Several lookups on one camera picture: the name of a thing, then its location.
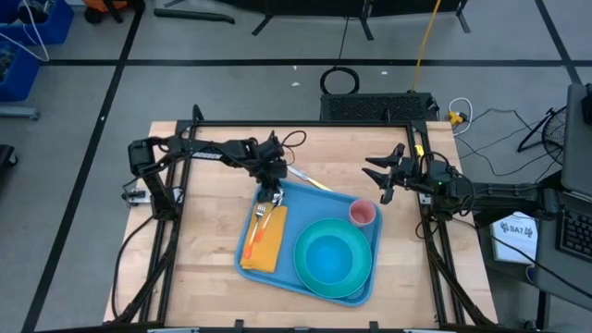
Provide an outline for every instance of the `fork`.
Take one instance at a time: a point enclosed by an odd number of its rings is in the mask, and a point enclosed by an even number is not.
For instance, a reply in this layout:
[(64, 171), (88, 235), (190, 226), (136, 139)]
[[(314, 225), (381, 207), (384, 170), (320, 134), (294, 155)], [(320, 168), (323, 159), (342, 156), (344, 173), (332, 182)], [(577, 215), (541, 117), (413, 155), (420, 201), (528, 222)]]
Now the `fork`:
[(263, 217), (263, 215), (265, 214), (265, 203), (259, 203), (257, 205), (257, 210), (255, 211), (255, 216), (257, 217), (257, 219), (255, 220), (255, 226), (253, 228), (253, 233), (251, 234), (251, 237), (249, 238), (249, 243), (247, 244), (247, 248), (244, 250), (244, 257), (247, 259), (251, 258), (251, 254), (253, 254), (253, 242), (255, 240), (255, 234), (257, 233), (257, 228), (259, 227), (259, 220), (261, 220), (261, 217)]

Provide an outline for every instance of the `wooden tabletop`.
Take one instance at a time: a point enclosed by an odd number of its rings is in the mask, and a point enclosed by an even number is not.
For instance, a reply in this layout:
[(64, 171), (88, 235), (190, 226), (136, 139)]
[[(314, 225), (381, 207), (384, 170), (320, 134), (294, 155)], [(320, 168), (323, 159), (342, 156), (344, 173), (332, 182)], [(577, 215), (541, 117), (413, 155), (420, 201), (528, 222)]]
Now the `wooden tabletop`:
[[(170, 136), (175, 126), (175, 122), (155, 122), (150, 136)], [(375, 203), (381, 191), (361, 171), (373, 167), (364, 158), (388, 155), (398, 142), (409, 153), (405, 130), (393, 128), (205, 127), (198, 129), (197, 138), (224, 142), (255, 137), (261, 142), (271, 130), (280, 139), (293, 130), (305, 130), (308, 140), (294, 149), (294, 165), (333, 191)], [(428, 130), (432, 150), (446, 155), (460, 169), (450, 124), (428, 123)], [(288, 180), (302, 182), (291, 174)], [(393, 201), (379, 206), (383, 227), (374, 291), (364, 305), (351, 308), (254, 282), (237, 272), (235, 251), (255, 186), (243, 169), (203, 160), (191, 163), (167, 326), (232, 327), (235, 319), (243, 319), (246, 327), (368, 327), (369, 321), (377, 321), (382, 328), (437, 326), (426, 248), (414, 233), (420, 220), (414, 192), (397, 188)], [(149, 205), (132, 208), (126, 236), (150, 214)], [(117, 286), (119, 311), (146, 278), (155, 226), (153, 222), (138, 233), (124, 252)], [(448, 223), (448, 230), (459, 282), (483, 313), (497, 321), (475, 231), (453, 222)], [(441, 281), (447, 317), (453, 323), (450, 293)], [(160, 292), (158, 285), (151, 318), (155, 318)], [(105, 319), (111, 318), (108, 304)]]

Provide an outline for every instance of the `pink cup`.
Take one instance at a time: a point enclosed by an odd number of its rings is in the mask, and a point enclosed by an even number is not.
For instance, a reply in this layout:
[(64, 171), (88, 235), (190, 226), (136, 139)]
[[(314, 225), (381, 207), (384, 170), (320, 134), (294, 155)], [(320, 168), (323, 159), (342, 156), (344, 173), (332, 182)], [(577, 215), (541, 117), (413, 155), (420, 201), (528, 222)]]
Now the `pink cup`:
[(366, 199), (358, 199), (350, 205), (350, 222), (358, 227), (365, 227), (374, 222), (376, 209), (374, 204)]

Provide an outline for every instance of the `blue tray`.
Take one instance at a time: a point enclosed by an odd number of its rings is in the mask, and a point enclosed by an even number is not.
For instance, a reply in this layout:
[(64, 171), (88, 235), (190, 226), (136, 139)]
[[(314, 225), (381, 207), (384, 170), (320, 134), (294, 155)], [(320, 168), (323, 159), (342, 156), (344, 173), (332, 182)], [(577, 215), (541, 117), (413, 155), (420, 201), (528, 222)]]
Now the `blue tray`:
[(382, 229), (382, 215), (380, 214), (380, 210), (376, 209), (376, 220), (374, 223), (360, 228), (368, 240), (370, 251), (372, 252), (372, 271), (370, 272), (370, 277), (358, 291), (348, 297), (340, 299), (325, 298), (311, 292), (298, 278), (294, 269), (294, 245), (304, 228), (319, 219), (336, 217), (348, 221), (350, 219), (350, 204), (358, 198), (331, 191), (323, 191), (289, 181), (282, 181), (281, 184), (284, 189), (284, 201), (282, 204), (288, 207), (288, 217), (284, 229), (284, 238), (277, 257), (276, 272), (270, 274), (241, 268), (242, 249), (244, 248), (249, 222), (253, 214), (253, 211), (249, 211), (244, 230), (240, 235), (237, 254), (234, 260), (234, 265), (237, 267), (239, 273), (251, 280), (341, 305), (360, 306), (364, 304), (372, 294), (374, 276), (376, 274), (376, 259), (378, 256), (378, 244), (380, 242), (380, 230)]

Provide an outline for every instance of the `blue bowl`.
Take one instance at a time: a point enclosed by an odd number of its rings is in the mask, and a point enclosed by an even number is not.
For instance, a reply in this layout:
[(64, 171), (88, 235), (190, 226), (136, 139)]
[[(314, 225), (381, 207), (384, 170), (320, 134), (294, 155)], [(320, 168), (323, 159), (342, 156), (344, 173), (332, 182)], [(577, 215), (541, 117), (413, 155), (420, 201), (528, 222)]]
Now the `blue bowl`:
[(338, 218), (308, 226), (296, 241), (294, 266), (302, 283), (327, 298), (349, 296), (372, 270), (372, 253), (364, 234)]

